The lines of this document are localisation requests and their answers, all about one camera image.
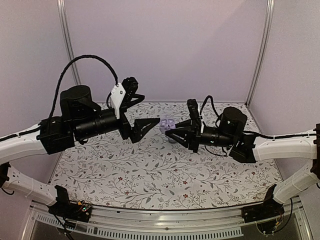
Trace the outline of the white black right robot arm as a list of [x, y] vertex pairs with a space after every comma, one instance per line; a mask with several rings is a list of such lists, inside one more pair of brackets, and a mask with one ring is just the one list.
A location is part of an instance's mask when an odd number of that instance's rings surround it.
[[266, 136], [245, 131], [247, 116], [227, 107], [217, 127], [206, 126], [196, 107], [189, 108], [190, 119], [177, 123], [165, 135], [185, 148], [198, 152], [200, 145], [229, 148], [229, 156], [244, 164], [271, 159], [307, 159], [308, 162], [288, 179], [268, 188], [263, 202], [243, 207], [246, 223], [282, 215], [284, 203], [320, 182], [320, 125], [298, 134]]

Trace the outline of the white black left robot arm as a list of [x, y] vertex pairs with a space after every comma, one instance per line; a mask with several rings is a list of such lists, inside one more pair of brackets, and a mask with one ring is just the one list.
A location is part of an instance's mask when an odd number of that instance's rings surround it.
[[31, 178], [10, 162], [28, 156], [52, 155], [73, 148], [76, 142], [87, 143], [89, 138], [119, 131], [123, 140], [139, 142], [160, 118], [141, 118], [131, 126], [125, 113], [142, 102], [144, 96], [132, 91], [127, 94], [118, 85], [116, 109], [103, 110], [92, 100], [87, 85], [71, 87], [60, 94], [61, 116], [48, 117], [31, 128], [0, 139], [0, 187], [20, 192], [48, 207], [50, 214], [82, 222], [91, 217], [92, 205], [84, 200], [72, 202], [66, 188], [49, 185]]

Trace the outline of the floral patterned table mat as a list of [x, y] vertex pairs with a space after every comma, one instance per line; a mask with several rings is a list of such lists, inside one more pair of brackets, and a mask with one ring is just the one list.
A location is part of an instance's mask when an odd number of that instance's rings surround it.
[[113, 131], [76, 144], [62, 154], [50, 182], [66, 188], [75, 201], [173, 210], [259, 202], [281, 179], [273, 160], [238, 163], [218, 147], [193, 153], [154, 127], [138, 143]]

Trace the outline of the right aluminium frame post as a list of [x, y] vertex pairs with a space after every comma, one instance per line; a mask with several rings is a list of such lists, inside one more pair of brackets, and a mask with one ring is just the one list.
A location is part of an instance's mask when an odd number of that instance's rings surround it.
[[268, 46], [268, 40], [271, 32], [272, 22], [273, 22], [274, 7], [275, 7], [274, 0], [266, 1], [266, 11], [265, 11], [265, 18], [264, 18], [260, 47], [259, 47], [258, 56], [257, 56], [256, 64], [254, 67], [254, 71], [253, 71], [251, 84], [250, 84], [248, 95], [245, 102], [245, 105], [248, 108], [250, 108], [253, 102], [253, 98], [258, 85], [260, 73], [263, 67], [263, 62], [264, 62], [264, 58], [265, 58], [265, 54]]

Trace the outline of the aluminium frame post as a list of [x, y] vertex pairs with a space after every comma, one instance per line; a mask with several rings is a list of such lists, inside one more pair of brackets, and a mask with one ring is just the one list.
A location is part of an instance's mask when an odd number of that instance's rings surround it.
[[265, 18], [264, 18], [260, 47], [259, 47], [258, 56], [257, 56], [256, 64], [254, 67], [254, 71], [253, 71], [251, 84], [250, 84], [248, 95], [245, 102], [245, 105], [248, 108], [250, 108], [253, 102], [253, 98], [258, 85], [260, 73], [263, 67], [263, 62], [264, 62], [264, 58], [265, 58], [265, 54], [268, 46], [268, 40], [271, 32], [272, 22], [273, 22], [274, 7], [275, 7], [274, 0], [266, 1], [266, 11], [265, 11]]
[[[71, 38], [71, 33], [70, 33], [70, 28], [69, 28], [69, 23], [68, 23], [66, 1], [65, 0], [57, 0], [56, 3], [57, 3], [57, 11], [58, 11], [58, 16], [59, 16], [59, 21], [60, 21], [60, 26], [61, 26], [61, 31], [62, 31], [62, 37], [64, 40], [67, 58], [69, 61], [71, 61], [75, 58], [75, 54], [74, 54], [74, 50], [73, 50], [72, 38]], [[76, 86], [82, 85], [83, 83], [80, 78], [80, 74], [79, 74], [79, 70], [78, 70], [78, 66], [77, 66], [76, 62], [70, 66], [70, 70], [71, 70], [75, 85]]]

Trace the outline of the left aluminium frame post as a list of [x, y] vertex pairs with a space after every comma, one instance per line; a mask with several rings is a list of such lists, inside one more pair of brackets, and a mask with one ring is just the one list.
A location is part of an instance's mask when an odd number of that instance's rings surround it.
[[[59, 21], [60, 21], [60, 26], [61, 26], [61, 31], [62, 31], [62, 37], [64, 40], [67, 58], [69, 61], [71, 61], [75, 58], [75, 54], [74, 54], [74, 50], [73, 50], [72, 38], [71, 38], [71, 33], [70, 33], [70, 28], [69, 28], [69, 23], [68, 23], [66, 1], [65, 0], [57, 0], [56, 3], [57, 3], [57, 11], [58, 11], [58, 16], [59, 16]], [[79, 74], [79, 70], [78, 70], [78, 66], [77, 66], [76, 62], [70, 66], [70, 70], [71, 70], [75, 85], [76, 86], [82, 85], [83, 83], [80, 78], [80, 74]]]

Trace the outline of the aluminium front rail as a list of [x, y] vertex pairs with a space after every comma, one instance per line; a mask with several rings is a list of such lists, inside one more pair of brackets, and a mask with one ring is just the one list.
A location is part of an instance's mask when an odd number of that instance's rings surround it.
[[88, 222], [63, 227], [47, 208], [33, 202], [28, 210], [24, 240], [311, 240], [301, 200], [284, 206], [278, 232], [267, 233], [272, 218], [245, 222], [240, 206], [193, 210], [138, 210], [94, 206]]

